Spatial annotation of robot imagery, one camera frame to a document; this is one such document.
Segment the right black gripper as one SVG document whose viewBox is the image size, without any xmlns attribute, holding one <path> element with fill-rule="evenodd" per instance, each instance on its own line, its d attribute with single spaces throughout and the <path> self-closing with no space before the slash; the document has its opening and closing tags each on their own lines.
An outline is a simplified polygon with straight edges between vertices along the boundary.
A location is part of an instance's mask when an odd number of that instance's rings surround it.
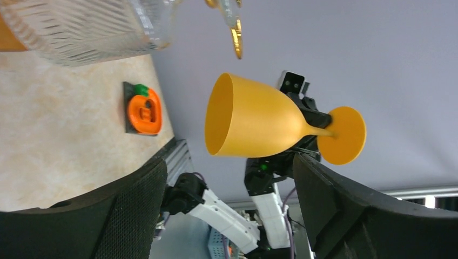
<svg viewBox="0 0 458 259">
<path fill-rule="evenodd" d="M 327 113 L 316 107 L 307 107 L 298 94 L 282 94 L 282 156 L 291 158 L 295 153 L 311 158 L 321 157 L 318 135 L 332 122 Z"/>
</svg>

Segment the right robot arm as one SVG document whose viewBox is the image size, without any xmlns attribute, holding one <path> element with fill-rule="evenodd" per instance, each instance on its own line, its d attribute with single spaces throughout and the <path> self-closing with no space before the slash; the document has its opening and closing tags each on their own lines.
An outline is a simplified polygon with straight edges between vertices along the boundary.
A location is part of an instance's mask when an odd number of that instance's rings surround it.
<svg viewBox="0 0 458 259">
<path fill-rule="evenodd" d="M 246 258 L 295 258 L 293 220 L 278 182 L 292 176 L 296 153 L 320 160 L 315 136 L 306 136 L 290 149 L 273 156 L 248 159 L 244 185 L 250 202 L 232 208 L 218 198 L 200 173 L 182 173 L 167 186 L 161 211 L 196 217 L 219 234 L 221 251 L 230 257 L 237 248 Z"/>
</svg>

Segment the clear glass front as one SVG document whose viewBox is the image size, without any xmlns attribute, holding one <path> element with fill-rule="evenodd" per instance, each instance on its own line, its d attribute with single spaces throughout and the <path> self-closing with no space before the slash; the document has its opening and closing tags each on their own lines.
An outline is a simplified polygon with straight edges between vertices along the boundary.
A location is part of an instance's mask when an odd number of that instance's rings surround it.
<svg viewBox="0 0 458 259">
<path fill-rule="evenodd" d="M 1 1 L 1 15 L 28 50 L 59 65 L 82 66 L 166 48 L 179 5 L 179 1 Z"/>
</svg>

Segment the yellow wine glass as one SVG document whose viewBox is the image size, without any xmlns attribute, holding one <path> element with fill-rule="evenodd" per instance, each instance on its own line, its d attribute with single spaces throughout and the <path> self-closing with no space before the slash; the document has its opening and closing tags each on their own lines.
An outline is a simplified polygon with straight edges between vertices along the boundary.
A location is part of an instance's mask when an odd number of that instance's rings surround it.
<svg viewBox="0 0 458 259">
<path fill-rule="evenodd" d="M 287 95 L 258 81 L 223 73 L 212 89 L 205 118 L 205 144 L 212 156 L 262 158 L 315 136 L 321 156 L 345 165 L 362 152 L 367 127 L 354 108 L 330 111 L 326 128 L 310 125 Z"/>
</svg>

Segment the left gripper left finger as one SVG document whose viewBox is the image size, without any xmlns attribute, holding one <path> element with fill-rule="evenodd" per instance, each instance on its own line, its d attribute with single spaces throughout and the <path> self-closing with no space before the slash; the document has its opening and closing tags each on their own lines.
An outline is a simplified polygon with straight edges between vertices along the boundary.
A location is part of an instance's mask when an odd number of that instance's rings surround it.
<svg viewBox="0 0 458 259">
<path fill-rule="evenodd" d="M 167 181 L 163 159 L 50 208 L 1 213 L 1 258 L 148 258 Z"/>
</svg>

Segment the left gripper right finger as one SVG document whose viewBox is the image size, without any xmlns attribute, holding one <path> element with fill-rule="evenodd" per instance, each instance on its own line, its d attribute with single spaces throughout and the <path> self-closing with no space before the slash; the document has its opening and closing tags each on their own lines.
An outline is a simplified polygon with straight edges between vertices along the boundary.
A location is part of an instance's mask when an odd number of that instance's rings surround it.
<svg viewBox="0 0 458 259">
<path fill-rule="evenodd" d="M 457 212 L 380 193 L 308 155 L 292 172 L 317 258 L 457 258 Z"/>
</svg>

